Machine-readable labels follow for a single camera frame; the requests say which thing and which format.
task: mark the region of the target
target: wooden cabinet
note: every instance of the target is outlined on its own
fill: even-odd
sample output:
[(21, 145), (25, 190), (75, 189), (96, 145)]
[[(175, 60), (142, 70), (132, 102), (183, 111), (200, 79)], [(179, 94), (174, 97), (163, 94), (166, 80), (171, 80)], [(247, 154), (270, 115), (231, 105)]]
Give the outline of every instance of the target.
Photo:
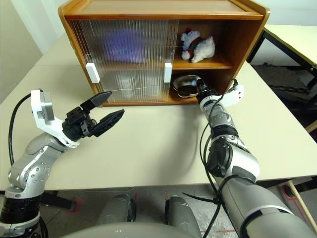
[[(165, 63), (172, 64), (171, 80), (199, 75), (222, 94), (269, 16), (251, 0), (72, 0), (58, 12), (93, 92), (113, 92), (104, 106), (196, 103), (177, 96)], [(181, 58), (188, 27), (213, 36), (212, 58)], [(99, 83), (90, 80), (87, 63), (94, 63)]]

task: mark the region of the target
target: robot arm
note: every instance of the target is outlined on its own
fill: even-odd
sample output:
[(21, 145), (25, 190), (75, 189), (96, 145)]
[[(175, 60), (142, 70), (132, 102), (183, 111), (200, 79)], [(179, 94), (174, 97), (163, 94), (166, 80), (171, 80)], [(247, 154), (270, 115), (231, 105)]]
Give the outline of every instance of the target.
[(255, 184), (260, 174), (258, 161), (239, 138), (231, 115), (214, 99), (214, 90), (202, 80), (197, 86), (200, 108), (211, 126), (206, 168), (221, 188), (224, 207), (237, 234), (246, 238), (316, 238), (272, 192)]
[(44, 133), (34, 138), (23, 156), (10, 168), (10, 185), (0, 216), (0, 237), (29, 237), (37, 227), (41, 195), (53, 163), (68, 148), (79, 145), (78, 140), (92, 135), (98, 137), (113, 127), (124, 110), (111, 113), (96, 123), (90, 110), (105, 102), (111, 92), (97, 94), (67, 113), (65, 121), (54, 117), (48, 92), (31, 92), (31, 106), (36, 126)]

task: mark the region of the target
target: tabletop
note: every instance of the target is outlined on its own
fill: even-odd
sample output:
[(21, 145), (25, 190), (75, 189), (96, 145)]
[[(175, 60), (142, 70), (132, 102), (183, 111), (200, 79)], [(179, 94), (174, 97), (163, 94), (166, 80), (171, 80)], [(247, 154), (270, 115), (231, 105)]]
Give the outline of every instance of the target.
[[(245, 97), (227, 110), (259, 161), (259, 179), (315, 175), (317, 146), (305, 129), (248, 63), (236, 78), (245, 86)], [(93, 95), (65, 36), (0, 105), (1, 190), (8, 185), (7, 131), (12, 110), (38, 88), (51, 92), (54, 114), (60, 119)], [(61, 155), (47, 190), (208, 183), (198, 148), (207, 120), (198, 105), (103, 107), (93, 109), (91, 117), (99, 121), (121, 108), (125, 114), (113, 128), (98, 138), (81, 139), (77, 148)], [(27, 100), (14, 124), (16, 160), (40, 133)]]
[(265, 25), (264, 30), (317, 66), (317, 26)]

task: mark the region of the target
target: metal bowl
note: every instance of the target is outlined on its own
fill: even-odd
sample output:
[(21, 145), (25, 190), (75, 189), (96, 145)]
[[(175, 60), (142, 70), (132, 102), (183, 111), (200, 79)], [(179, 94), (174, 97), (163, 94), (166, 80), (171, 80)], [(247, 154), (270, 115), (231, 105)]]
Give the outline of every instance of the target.
[(201, 79), (197, 75), (184, 75), (173, 81), (173, 88), (181, 98), (197, 96), (196, 82)]

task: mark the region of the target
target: white plush toy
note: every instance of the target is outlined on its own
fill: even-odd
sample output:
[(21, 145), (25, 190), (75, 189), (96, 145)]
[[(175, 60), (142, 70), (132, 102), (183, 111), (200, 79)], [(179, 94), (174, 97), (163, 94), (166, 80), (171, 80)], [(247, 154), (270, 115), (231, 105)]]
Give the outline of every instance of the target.
[(192, 63), (197, 63), (205, 58), (211, 58), (214, 55), (214, 42), (212, 36), (207, 39), (200, 37), (199, 31), (192, 31), (190, 28), (183, 33), (181, 41), (183, 44), (183, 60), (191, 59)]

